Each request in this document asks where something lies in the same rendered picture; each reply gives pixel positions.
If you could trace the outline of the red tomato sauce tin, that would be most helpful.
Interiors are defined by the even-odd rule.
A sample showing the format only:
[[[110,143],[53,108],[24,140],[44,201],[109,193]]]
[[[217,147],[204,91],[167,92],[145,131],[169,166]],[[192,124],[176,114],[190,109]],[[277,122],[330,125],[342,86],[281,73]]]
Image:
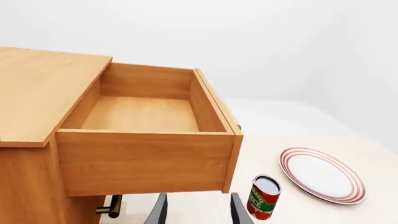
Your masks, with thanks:
[[[256,220],[268,220],[275,209],[281,186],[268,175],[257,175],[252,181],[246,208]]]

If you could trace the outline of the white plate with red rings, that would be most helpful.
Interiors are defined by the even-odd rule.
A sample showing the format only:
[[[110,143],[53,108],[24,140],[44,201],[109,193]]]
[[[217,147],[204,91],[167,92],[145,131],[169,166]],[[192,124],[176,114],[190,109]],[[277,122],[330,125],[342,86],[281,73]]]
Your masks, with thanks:
[[[325,152],[304,147],[283,150],[278,158],[282,172],[305,192],[331,203],[357,205],[367,188],[355,171]]]

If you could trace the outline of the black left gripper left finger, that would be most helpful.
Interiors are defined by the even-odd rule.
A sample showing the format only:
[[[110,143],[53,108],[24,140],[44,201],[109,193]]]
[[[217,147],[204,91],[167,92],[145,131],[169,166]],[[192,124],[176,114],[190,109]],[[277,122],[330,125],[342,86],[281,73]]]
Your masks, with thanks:
[[[161,193],[144,224],[165,224],[167,219],[167,194]]]

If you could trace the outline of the open wooden drawer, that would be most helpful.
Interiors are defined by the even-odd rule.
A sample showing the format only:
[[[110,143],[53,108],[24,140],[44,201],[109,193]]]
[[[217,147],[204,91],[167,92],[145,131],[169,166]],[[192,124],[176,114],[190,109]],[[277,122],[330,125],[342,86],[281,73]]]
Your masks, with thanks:
[[[199,69],[109,64],[56,133],[71,197],[230,190],[243,133]]]

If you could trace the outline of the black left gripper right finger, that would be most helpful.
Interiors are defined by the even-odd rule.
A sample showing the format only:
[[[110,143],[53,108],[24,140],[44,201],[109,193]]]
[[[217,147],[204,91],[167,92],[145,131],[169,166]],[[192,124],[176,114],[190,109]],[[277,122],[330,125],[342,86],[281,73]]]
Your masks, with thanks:
[[[233,224],[254,224],[236,192],[231,194],[231,218]]]

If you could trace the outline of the wooden cabinet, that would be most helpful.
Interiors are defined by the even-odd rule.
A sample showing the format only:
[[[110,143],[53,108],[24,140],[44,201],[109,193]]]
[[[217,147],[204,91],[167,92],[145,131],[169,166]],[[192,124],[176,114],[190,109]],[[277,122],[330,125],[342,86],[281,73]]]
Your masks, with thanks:
[[[111,63],[0,47],[0,224],[98,224],[104,197],[69,197],[55,133]]]

